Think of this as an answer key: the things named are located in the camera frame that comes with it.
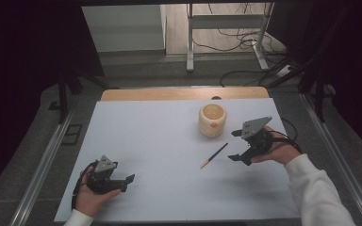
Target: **metal bracket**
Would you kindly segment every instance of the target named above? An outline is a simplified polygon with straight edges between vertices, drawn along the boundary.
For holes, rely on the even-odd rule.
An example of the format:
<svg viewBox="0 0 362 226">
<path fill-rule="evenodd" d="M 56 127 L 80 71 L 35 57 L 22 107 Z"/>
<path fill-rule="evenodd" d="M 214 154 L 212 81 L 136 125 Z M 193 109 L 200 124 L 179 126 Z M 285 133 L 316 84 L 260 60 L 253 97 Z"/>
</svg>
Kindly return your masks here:
<svg viewBox="0 0 362 226">
<path fill-rule="evenodd" d="M 243 123 L 241 137 L 243 139 L 249 138 L 259 132 L 269 121 L 271 116 L 260 118 L 257 120 L 246 121 Z"/>
<path fill-rule="evenodd" d="M 98 165 L 96 165 L 95 172 L 114 170 L 116 168 L 117 168 L 117 162 L 112 162 L 105 155 L 103 155 Z"/>
</svg>

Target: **gray floor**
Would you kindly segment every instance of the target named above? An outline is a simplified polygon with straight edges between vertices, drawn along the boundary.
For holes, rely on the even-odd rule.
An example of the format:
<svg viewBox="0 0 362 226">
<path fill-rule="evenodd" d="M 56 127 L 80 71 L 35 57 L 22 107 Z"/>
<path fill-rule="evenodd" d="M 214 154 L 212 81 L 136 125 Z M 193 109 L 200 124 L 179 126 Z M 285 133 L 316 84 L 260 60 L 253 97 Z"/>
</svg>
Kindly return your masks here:
<svg viewBox="0 0 362 226">
<path fill-rule="evenodd" d="M 103 81 L 120 88 L 143 87 L 191 87 L 218 86 L 220 77 L 236 70 L 258 71 L 258 64 L 253 55 L 244 56 L 199 56 L 196 58 L 195 71 L 186 72 L 183 57 L 168 57 L 157 53 L 146 56 L 106 54 L 102 56 L 106 73 Z M 260 78 L 263 73 L 233 74 L 224 79 L 226 86 L 242 86 Z M 304 108 L 296 84 L 299 77 L 288 81 L 275 89 L 269 89 L 280 116 L 291 121 L 299 132 L 297 142 L 319 169 L 327 171 L 336 184 L 340 198 L 351 212 L 357 225 L 362 225 L 362 214 L 356 205 L 351 191 L 345 185 L 330 153 L 316 130 L 313 121 Z M 73 170 L 75 159 L 80 150 L 83 137 L 88 129 L 94 105 L 99 101 L 102 88 L 81 78 L 84 86 L 80 95 L 69 94 L 74 107 L 74 116 L 70 125 L 81 124 L 80 137 L 74 145 L 75 136 L 65 136 L 58 148 L 55 160 L 46 176 L 26 225 L 59 225 L 53 222 L 62 194 Z M 29 181 L 38 166 L 58 124 L 57 110 L 48 110 L 52 102 L 58 101 L 58 88 L 47 89 L 41 97 L 40 110 L 16 154 L 0 177 L 0 225 L 8 225 L 22 199 Z M 355 178 L 362 185 L 362 141 L 350 126 L 338 115 L 330 99 L 324 101 L 326 124 L 340 147 L 346 161 L 352 168 Z M 285 124 L 290 135 L 291 127 Z M 301 225 L 296 219 L 252 220 L 246 225 Z"/>
</svg>

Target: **black wall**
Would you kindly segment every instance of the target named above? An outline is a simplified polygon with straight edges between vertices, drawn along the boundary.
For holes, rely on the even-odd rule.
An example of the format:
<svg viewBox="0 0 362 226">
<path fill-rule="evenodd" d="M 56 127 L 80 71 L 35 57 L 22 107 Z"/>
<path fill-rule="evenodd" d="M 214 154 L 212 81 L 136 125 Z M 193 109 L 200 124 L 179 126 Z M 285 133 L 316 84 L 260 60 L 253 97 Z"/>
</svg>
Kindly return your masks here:
<svg viewBox="0 0 362 226">
<path fill-rule="evenodd" d="M 362 1 L 347 14 L 325 62 L 325 77 L 337 91 L 333 103 L 362 138 Z"/>
<path fill-rule="evenodd" d="M 41 93 L 73 69 L 103 75 L 80 7 L 0 1 L 0 173 L 40 107 Z"/>
</svg>

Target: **white table surface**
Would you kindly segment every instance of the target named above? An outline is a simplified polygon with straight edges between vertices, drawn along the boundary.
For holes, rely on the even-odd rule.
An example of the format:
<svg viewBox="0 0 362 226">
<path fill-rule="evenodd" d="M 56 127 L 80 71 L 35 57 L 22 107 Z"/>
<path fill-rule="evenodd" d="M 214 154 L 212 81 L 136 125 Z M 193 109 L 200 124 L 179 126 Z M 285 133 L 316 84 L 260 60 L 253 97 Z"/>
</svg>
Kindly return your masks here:
<svg viewBox="0 0 362 226">
<path fill-rule="evenodd" d="M 199 109 L 217 103 L 227 111 L 224 132 L 205 137 Z M 246 166 L 227 155 L 249 147 L 231 132 L 244 121 L 272 116 L 285 133 L 271 98 L 239 100 L 98 102 L 55 221 L 71 214 L 79 172 L 104 154 L 119 162 L 111 179 L 136 174 L 126 192 L 107 202 L 96 221 L 194 222 L 298 218 L 284 166 L 268 161 Z M 228 142 L 205 168 L 200 166 Z"/>
</svg>

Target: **hand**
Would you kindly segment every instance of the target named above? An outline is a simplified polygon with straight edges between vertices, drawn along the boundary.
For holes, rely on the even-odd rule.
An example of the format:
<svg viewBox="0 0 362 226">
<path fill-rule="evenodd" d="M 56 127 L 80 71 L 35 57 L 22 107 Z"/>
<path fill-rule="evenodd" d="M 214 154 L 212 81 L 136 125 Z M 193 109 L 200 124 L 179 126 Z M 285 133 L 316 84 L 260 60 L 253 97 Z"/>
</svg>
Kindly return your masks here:
<svg viewBox="0 0 362 226">
<path fill-rule="evenodd" d="M 93 217 L 96 213 L 98 213 L 103 203 L 122 193 L 120 189 L 109 191 L 104 195 L 93 193 L 93 191 L 91 191 L 90 188 L 86 185 L 88 175 L 92 171 L 93 167 L 90 167 L 84 174 L 80 189 L 78 191 L 77 199 L 75 201 L 75 209 L 90 217 Z"/>
<path fill-rule="evenodd" d="M 264 127 L 268 131 L 273 131 L 269 126 Z M 271 132 L 273 137 L 284 137 L 278 133 Z M 271 149 L 264 154 L 255 156 L 251 159 L 253 163 L 273 160 L 277 163 L 286 165 L 290 160 L 301 155 L 292 145 L 285 142 L 274 142 Z"/>
</svg>

